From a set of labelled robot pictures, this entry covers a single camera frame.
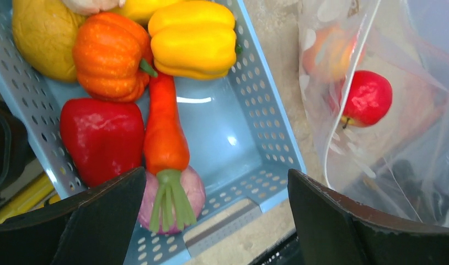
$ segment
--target gray basket handle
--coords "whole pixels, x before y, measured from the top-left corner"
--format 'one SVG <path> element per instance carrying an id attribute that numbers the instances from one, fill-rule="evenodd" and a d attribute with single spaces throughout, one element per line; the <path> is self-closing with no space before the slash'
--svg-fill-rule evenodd
<path id="1" fill-rule="evenodd" d="M 187 240 L 185 245 L 190 255 L 196 257 L 261 215 L 260 207 L 253 201 L 250 201 L 245 207 Z"/>

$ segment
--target carrot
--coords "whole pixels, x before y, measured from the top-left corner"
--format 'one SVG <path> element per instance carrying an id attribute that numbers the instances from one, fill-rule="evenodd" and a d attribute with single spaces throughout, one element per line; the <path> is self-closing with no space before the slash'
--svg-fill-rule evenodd
<path id="1" fill-rule="evenodd" d="M 176 100 L 174 78 L 158 72 L 150 80 L 150 108 L 143 143 L 147 170 L 158 178 L 150 230 L 158 232 L 162 210 L 163 231 L 174 225 L 173 207 L 179 230 L 197 222 L 187 195 L 180 184 L 181 172 L 190 161 L 189 147 L 184 136 Z"/>

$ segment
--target basket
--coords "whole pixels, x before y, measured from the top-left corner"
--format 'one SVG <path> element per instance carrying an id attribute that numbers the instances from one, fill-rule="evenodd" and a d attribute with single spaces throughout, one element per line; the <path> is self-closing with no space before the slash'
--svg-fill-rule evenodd
<path id="1" fill-rule="evenodd" d="M 287 171 L 306 171 L 270 69 L 242 0 L 220 0 L 235 15 L 243 52 L 229 75 L 214 81 L 176 78 L 190 164 L 203 179 L 207 202 L 198 224 L 236 202 L 252 203 L 187 242 L 139 224 L 124 264 L 182 264 L 287 199 Z M 0 93 L 25 124 L 29 142 L 62 199 L 85 190 L 58 130 L 64 102 L 88 95 L 78 84 L 48 79 L 14 46 L 12 1 L 0 0 Z M 146 118 L 148 93 L 137 102 Z"/>

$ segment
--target plastic bag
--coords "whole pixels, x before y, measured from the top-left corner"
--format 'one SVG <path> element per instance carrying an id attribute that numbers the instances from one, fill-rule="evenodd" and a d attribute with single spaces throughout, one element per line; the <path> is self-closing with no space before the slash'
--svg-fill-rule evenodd
<path id="1" fill-rule="evenodd" d="M 300 0 L 298 11 L 301 95 L 328 186 L 449 226 L 449 0 Z"/>

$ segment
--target countertop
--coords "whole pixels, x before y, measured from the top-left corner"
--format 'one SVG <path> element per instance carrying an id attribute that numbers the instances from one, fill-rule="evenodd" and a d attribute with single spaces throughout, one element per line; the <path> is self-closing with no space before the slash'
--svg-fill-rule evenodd
<path id="1" fill-rule="evenodd" d="M 307 174 L 325 183 L 298 82 L 298 0 L 244 0 L 285 106 Z M 288 200 L 198 255 L 188 265 L 247 265 L 294 229 Z"/>

